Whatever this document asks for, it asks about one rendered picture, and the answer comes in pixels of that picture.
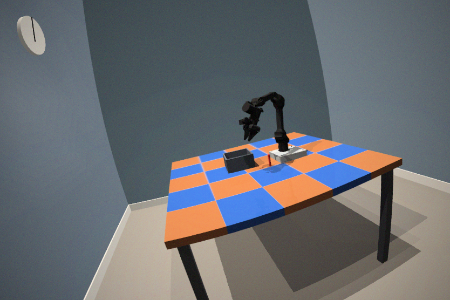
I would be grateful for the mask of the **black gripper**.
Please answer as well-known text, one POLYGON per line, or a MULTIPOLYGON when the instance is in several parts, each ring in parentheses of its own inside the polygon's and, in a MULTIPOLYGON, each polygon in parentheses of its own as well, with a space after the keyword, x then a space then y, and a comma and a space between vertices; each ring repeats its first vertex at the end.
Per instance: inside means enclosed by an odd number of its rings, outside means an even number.
POLYGON ((250 115, 251 118, 251 123, 248 123, 247 125, 243 125, 243 129, 244 129, 244 140, 247 139, 248 137, 248 141, 250 141, 259 131, 260 131, 260 127, 257 126, 257 123, 259 121, 258 117, 250 115))

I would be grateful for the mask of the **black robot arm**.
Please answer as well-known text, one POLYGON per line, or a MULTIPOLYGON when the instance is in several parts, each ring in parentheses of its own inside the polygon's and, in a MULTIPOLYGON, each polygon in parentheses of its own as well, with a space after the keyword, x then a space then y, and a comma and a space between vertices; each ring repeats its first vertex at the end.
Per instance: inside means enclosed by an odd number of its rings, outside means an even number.
MULTIPOLYGON (((278 144, 278 151, 286 152, 289 151, 288 142, 290 139, 287 137, 287 134, 283 128, 283 107, 285 104, 285 99, 276 92, 270 92, 262 97, 253 98, 251 102, 246 101, 246 103, 242 106, 242 110, 246 113, 249 113, 253 116, 260 117, 261 112, 264 112, 261 107, 265 104, 266 101, 270 100, 273 103, 274 108, 276 109, 276 124, 277 130, 274 132, 274 138, 276 143, 278 144)), ((251 118, 245 117, 244 119, 239 120, 239 125, 247 125, 251 123, 251 118)))

